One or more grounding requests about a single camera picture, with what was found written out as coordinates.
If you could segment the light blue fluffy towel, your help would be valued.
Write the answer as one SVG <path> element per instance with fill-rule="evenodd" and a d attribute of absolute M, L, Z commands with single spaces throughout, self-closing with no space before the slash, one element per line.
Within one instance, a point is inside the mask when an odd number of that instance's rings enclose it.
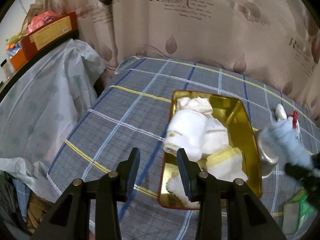
<path fill-rule="evenodd" d="M 268 125 L 260 132 L 258 142 L 267 153 L 278 158 L 279 169 L 282 171 L 286 164 L 307 170 L 315 168 L 312 155 L 297 137 L 292 120 L 283 119 Z"/>

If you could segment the yellow edged white cloth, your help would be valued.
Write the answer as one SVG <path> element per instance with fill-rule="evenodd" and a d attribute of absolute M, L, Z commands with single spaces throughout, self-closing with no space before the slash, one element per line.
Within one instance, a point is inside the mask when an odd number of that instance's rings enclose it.
<path fill-rule="evenodd" d="M 218 180 L 233 182 L 240 178 L 247 181 L 248 177 L 242 170 L 242 152 L 239 148 L 227 148 L 210 155 L 206 160 L 207 172 Z"/>

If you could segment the red white satin cap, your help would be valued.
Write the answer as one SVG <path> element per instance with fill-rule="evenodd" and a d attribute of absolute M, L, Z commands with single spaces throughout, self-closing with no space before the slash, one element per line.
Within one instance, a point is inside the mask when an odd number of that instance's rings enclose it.
<path fill-rule="evenodd" d="M 292 114 L 288 114 L 287 118 L 292 120 L 293 129 L 297 129 L 299 126 L 298 113 L 294 111 Z"/>

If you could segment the white fluffy slipper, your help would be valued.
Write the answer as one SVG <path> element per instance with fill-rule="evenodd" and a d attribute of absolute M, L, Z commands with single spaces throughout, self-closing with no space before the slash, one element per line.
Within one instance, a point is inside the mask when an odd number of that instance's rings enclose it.
<path fill-rule="evenodd" d="M 166 189 L 168 192 L 175 195 L 183 204 L 184 207 L 191 209 L 199 209 L 199 202 L 191 202 L 185 195 L 184 187 L 179 173 L 172 173 L 171 178 L 166 183 Z"/>

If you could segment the white embroidered hotel towel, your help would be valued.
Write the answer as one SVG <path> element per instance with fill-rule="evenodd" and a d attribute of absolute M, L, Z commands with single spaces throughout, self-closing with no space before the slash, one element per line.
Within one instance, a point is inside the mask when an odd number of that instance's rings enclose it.
<path fill-rule="evenodd" d="M 207 118 L 196 111 L 183 109 L 177 111 L 169 122 L 163 142 L 164 152 L 176 156 L 177 150 L 183 148 L 191 161 L 202 157 L 202 139 Z"/>

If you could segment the cream satin cloth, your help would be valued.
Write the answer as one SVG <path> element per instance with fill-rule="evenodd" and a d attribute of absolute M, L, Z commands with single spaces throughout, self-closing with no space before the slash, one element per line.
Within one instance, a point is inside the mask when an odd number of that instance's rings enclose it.
<path fill-rule="evenodd" d="M 183 109 L 189 109 L 196 112 L 199 112 L 203 115 L 210 115 L 213 113 L 213 108 L 210 104 L 210 101 L 208 98 L 189 98 L 189 97 L 183 97 L 177 99 L 177 107 L 176 109 L 183 110 Z"/>

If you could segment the white shiny plastic bundle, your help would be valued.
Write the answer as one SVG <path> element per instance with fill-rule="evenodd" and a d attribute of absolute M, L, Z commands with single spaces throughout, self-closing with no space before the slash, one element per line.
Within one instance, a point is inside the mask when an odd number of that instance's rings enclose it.
<path fill-rule="evenodd" d="M 282 106 L 282 104 L 277 104 L 275 109 L 275 115 L 276 115 L 277 121 L 287 119 L 287 113 L 285 112 L 285 109 Z"/>

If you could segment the green tissue pack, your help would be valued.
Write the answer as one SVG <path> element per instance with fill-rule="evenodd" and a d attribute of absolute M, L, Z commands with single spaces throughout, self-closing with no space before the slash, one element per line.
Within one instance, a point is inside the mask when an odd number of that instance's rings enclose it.
<path fill-rule="evenodd" d="M 307 192 L 301 190 L 284 205 L 282 231 L 285 235 L 297 233 L 316 212 L 315 208 L 307 201 L 307 197 Z"/>

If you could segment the stainless steel bowl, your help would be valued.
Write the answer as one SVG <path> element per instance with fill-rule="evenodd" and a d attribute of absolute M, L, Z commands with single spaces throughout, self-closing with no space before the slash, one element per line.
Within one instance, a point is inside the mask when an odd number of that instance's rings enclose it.
<path fill-rule="evenodd" d="M 260 158 L 261 177 L 265 179 L 273 173 L 279 157 L 272 153 L 266 142 L 264 142 L 263 137 L 260 135 L 261 132 L 262 130 L 255 131 L 254 136 Z"/>

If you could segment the white green plastic cover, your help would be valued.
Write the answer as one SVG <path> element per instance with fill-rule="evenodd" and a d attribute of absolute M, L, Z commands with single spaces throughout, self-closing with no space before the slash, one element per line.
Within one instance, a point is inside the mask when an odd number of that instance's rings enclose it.
<path fill-rule="evenodd" d="M 54 202 L 47 174 L 60 147 L 97 99 L 105 70 L 86 42 L 70 39 L 36 62 L 1 102 L 1 170 Z"/>

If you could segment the grey plaid tablecloth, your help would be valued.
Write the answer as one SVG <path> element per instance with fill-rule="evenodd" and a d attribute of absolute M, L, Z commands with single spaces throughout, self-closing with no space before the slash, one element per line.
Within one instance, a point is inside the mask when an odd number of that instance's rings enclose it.
<path fill-rule="evenodd" d="M 49 170 L 58 193 L 76 178 L 92 181 L 140 149 L 137 189 L 128 203 L 119 203 L 123 239 L 194 239 L 198 212 L 161 207 L 157 200 L 172 94 L 176 90 L 239 98 L 254 130 L 275 122 L 275 107 L 298 112 L 301 141 L 319 152 L 319 129 L 308 109 L 285 94 L 244 75 L 200 63 L 129 57 L 110 85 L 67 137 Z"/>

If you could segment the beige leaf print curtain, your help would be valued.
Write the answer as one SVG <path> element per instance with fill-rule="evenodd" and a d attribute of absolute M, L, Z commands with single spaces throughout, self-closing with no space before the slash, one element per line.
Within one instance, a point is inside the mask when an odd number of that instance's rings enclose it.
<path fill-rule="evenodd" d="M 133 55 L 194 61 L 261 81 L 319 122 L 319 19 L 302 0 L 36 0 L 75 12 L 104 79 Z"/>

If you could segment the orange box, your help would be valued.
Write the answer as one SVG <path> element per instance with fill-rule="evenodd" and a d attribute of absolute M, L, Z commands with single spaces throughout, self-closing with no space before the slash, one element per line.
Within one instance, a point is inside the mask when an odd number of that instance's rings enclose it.
<path fill-rule="evenodd" d="M 20 49 L 10 58 L 10 62 L 14 70 L 19 70 L 28 62 L 28 60 L 25 58 L 24 51 Z"/>

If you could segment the red yellow cardboard box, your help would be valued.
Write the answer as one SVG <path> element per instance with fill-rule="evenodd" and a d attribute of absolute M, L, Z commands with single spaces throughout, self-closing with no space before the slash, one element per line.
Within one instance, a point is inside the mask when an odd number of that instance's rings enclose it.
<path fill-rule="evenodd" d="M 56 40 L 78 30 L 76 12 L 58 17 L 31 32 L 21 40 L 25 59 L 29 61 Z"/>

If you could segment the red plastic bag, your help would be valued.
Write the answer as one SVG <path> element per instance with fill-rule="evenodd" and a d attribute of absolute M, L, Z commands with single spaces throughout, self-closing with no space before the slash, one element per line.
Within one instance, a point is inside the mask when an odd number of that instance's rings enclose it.
<path fill-rule="evenodd" d="M 55 20 L 56 18 L 59 18 L 60 16 L 60 14 L 48 10 L 33 17 L 31 23 L 28 25 L 28 33 L 31 33 L 36 29 L 39 29 L 41 26 L 45 25 L 48 22 L 51 22 L 52 20 Z"/>

